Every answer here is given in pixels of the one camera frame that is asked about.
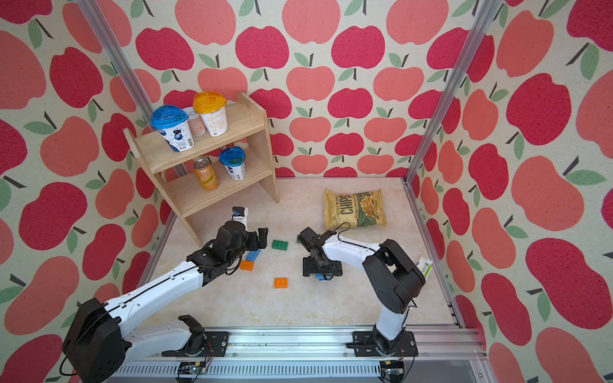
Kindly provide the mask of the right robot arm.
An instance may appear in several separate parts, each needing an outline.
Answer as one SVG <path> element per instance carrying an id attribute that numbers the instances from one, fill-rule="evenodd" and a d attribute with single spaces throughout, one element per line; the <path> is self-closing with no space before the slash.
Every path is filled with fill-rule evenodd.
<path id="1" fill-rule="evenodd" d="M 346 348 L 357 357 L 418 356 L 417 343 L 413 333 L 405 330 L 405 320 L 426 277 L 396 241 L 366 244 L 345 239 L 337 231 L 320 235 L 311 228 L 301 231 L 298 241 L 309 252 L 303 258 L 303 276 L 319 275 L 329 281 L 343 275 L 344 264 L 351 265 L 365 272 L 382 304 L 373 329 L 352 333 Z"/>

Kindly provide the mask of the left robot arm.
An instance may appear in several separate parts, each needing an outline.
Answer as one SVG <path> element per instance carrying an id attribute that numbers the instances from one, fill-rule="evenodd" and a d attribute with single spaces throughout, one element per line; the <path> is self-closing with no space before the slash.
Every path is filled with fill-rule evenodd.
<path id="1" fill-rule="evenodd" d="M 182 296 L 232 274 L 245 253 L 267 245 L 267 228 L 248 231 L 231 220 L 172 271 L 105 302 L 91 298 L 79 306 L 62 344 L 65 360 L 81 381 L 103 382 L 124 364 L 155 354 L 202 357 L 207 363 L 224 356 L 228 335 L 207 332 L 190 315 L 157 327 L 141 324 Z"/>

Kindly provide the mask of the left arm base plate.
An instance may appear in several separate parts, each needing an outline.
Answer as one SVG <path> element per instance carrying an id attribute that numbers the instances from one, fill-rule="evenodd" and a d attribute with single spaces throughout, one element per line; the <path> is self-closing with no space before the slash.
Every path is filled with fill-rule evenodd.
<path id="1" fill-rule="evenodd" d="M 228 332 L 197 331 L 178 350 L 167 350 L 163 357 L 224 357 L 228 349 Z"/>

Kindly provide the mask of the orange square lego brick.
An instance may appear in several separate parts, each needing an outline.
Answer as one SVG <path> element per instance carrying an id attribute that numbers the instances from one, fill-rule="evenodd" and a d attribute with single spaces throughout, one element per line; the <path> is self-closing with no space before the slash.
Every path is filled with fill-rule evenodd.
<path id="1" fill-rule="evenodd" d="M 288 288 L 288 279 L 287 278 L 275 278 L 274 279 L 274 288 L 275 289 L 287 289 Z"/>

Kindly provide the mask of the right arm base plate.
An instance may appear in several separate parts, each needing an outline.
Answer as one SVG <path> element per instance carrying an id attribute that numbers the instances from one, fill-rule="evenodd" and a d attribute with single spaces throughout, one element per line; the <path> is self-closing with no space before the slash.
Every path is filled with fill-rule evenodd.
<path id="1" fill-rule="evenodd" d="M 352 349 L 356 357 L 417 357 L 418 347 L 414 335 L 402 330 L 399 335 L 389 340 L 376 329 L 370 331 L 355 331 L 351 341 L 346 343 L 347 349 Z"/>

